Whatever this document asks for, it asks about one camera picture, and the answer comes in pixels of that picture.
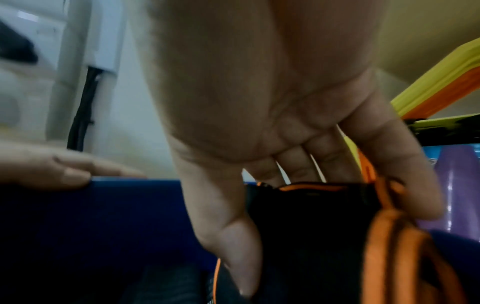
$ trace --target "palm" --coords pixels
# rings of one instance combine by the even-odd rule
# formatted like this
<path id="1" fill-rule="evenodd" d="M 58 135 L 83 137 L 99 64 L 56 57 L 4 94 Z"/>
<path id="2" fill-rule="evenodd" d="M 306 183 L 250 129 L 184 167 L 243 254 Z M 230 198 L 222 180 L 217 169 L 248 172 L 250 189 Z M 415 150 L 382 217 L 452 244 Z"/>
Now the palm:
<path id="1" fill-rule="evenodd" d="M 381 174 L 406 183 L 408 211 L 441 213 L 432 169 L 375 85 L 383 0 L 129 4 L 195 232 L 247 294 L 261 245 L 242 169 L 279 185 L 278 162 L 292 181 L 319 181 L 312 155 L 327 180 L 360 181 L 337 126 Z"/>

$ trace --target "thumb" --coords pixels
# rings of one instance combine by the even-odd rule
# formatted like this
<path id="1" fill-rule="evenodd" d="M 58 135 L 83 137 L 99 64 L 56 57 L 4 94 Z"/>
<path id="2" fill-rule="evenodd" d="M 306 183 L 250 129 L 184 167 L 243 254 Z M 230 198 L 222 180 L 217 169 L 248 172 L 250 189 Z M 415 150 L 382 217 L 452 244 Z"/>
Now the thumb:
<path id="1" fill-rule="evenodd" d="M 260 284 L 263 253 L 246 211 L 243 167 L 210 157 L 174 159 L 198 240 L 222 259 L 240 293 L 252 297 Z"/>

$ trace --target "fingernail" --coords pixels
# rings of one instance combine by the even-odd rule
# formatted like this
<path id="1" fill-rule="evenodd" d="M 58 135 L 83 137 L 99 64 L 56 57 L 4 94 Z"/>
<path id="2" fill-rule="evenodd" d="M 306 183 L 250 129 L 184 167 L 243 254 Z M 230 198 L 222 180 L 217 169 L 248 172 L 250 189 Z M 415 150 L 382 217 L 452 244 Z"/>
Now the fingernail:
<path id="1" fill-rule="evenodd" d="M 65 185 L 79 186 L 86 185 L 92 179 L 92 175 L 89 172 L 67 168 L 61 178 L 61 182 Z"/>

